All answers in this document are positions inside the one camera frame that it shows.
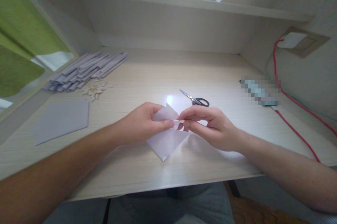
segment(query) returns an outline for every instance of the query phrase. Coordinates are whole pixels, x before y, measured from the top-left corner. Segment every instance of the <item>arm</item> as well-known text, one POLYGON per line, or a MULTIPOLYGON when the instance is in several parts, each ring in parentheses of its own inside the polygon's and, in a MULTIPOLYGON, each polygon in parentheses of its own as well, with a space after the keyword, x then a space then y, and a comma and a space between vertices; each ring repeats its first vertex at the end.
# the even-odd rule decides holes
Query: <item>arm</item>
POLYGON ((194 105, 177 120, 213 147, 243 154, 293 197, 312 209, 337 213, 337 172, 236 128, 217 108, 194 105), (197 121, 208 121, 207 127, 197 121))
POLYGON ((172 121, 152 121, 161 108, 145 103, 120 121, 0 181, 0 222, 42 223, 117 146, 146 141, 171 128, 172 121))

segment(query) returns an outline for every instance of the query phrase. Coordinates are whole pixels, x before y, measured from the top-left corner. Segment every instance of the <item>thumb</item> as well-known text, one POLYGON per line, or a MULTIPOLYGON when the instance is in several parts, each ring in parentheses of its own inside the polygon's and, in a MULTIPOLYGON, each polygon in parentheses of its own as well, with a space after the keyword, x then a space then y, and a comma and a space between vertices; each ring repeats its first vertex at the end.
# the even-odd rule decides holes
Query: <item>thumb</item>
POLYGON ((174 122, 172 120, 154 121, 154 133, 159 134, 163 131, 169 130, 173 126, 174 122))
POLYGON ((186 122, 190 123, 189 125, 187 125, 187 127, 193 133, 196 133, 197 135, 201 136, 205 140, 208 140, 208 139, 212 138, 213 130, 210 129, 209 127, 206 127, 206 126, 200 124, 199 122, 196 122, 196 121, 193 121, 193 120, 186 121, 186 122))

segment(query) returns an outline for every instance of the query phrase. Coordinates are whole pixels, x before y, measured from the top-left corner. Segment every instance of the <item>wall socket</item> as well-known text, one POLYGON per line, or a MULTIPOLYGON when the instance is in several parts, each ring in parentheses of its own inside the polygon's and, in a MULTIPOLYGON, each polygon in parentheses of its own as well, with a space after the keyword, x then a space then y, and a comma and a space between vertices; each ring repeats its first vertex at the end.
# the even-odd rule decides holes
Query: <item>wall socket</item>
POLYGON ((315 51, 316 49, 318 49, 320 46, 322 46, 324 43, 326 43, 328 40, 331 39, 328 36, 308 32, 306 30, 294 26, 289 27, 287 31, 285 31, 285 33, 282 34, 282 36, 287 35, 290 32, 303 33, 307 35, 307 37, 305 37, 299 44, 297 44, 296 47, 284 48, 285 50, 288 50, 289 52, 298 55, 300 57, 308 56, 313 51, 315 51))

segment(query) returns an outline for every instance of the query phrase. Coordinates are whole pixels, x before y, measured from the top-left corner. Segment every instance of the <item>forearm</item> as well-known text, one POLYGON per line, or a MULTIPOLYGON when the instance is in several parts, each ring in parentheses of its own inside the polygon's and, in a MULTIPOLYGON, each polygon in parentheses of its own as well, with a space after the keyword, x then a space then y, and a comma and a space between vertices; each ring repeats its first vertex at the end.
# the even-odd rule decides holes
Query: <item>forearm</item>
POLYGON ((105 127, 0 182, 2 223, 42 223, 116 146, 105 127))
POLYGON ((248 133, 239 152, 293 197, 318 211, 337 213, 337 172, 248 133))

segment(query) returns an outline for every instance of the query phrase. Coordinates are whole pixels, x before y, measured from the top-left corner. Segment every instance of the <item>wooden desk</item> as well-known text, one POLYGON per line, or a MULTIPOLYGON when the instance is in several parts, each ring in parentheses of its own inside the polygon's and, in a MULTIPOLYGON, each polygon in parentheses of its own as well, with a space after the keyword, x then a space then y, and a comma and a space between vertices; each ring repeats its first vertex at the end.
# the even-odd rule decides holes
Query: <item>wooden desk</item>
MULTIPOLYGON (((105 48, 114 54, 118 48, 105 48)), ((83 98, 81 91, 57 93, 33 114, 1 147, 0 179, 58 151, 81 137, 113 123, 138 105, 170 103, 178 113, 191 102, 179 92, 207 99, 247 132, 312 158, 306 145, 270 108, 254 105, 239 80, 260 72, 239 55, 127 49, 131 55, 105 80, 114 84, 90 105, 89 127, 35 147, 28 136, 50 104, 83 98)), ((334 135, 300 108, 282 100, 279 108, 311 144, 326 165, 337 164, 334 135)), ((72 192, 69 200, 209 183, 259 176, 261 172, 242 155, 222 152, 191 134, 162 162, 146 144, 122 146, 107 156, 72 192)))

